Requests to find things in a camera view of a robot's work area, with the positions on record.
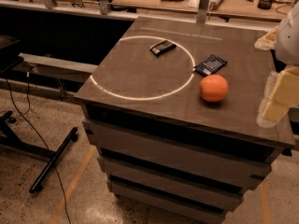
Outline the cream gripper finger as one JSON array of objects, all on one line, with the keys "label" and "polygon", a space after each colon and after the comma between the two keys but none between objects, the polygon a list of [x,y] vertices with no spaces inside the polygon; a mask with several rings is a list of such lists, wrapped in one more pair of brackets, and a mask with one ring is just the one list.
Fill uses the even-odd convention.
[{"label": "cream gripper finger", "polygon": [[270,50],[275,48],[276,35],[278,28],[274,27],[266,35],[260,37],[254,44],[256,49]]},{"label": "cream gripper finger", "polygon": [[272,128],[299,103],[299,67],[287,65],[281,72],[271,72],[258,109],[257,124]]}]

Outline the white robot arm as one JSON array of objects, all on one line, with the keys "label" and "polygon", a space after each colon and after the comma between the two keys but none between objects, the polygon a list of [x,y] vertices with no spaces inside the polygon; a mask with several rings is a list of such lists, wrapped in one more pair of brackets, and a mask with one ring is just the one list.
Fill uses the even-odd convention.
[{"label": "white robot arm", "polygon": [[[256,119],[263,128],[280,123],[289,109],[299,102],[299,3],[271,33],[275,33],[272,48],[276,58],[287,66],[279,73],[271,72],[266,81]],[[258,43],[271,33],[261,37],[255,47],[258,48]]]}]

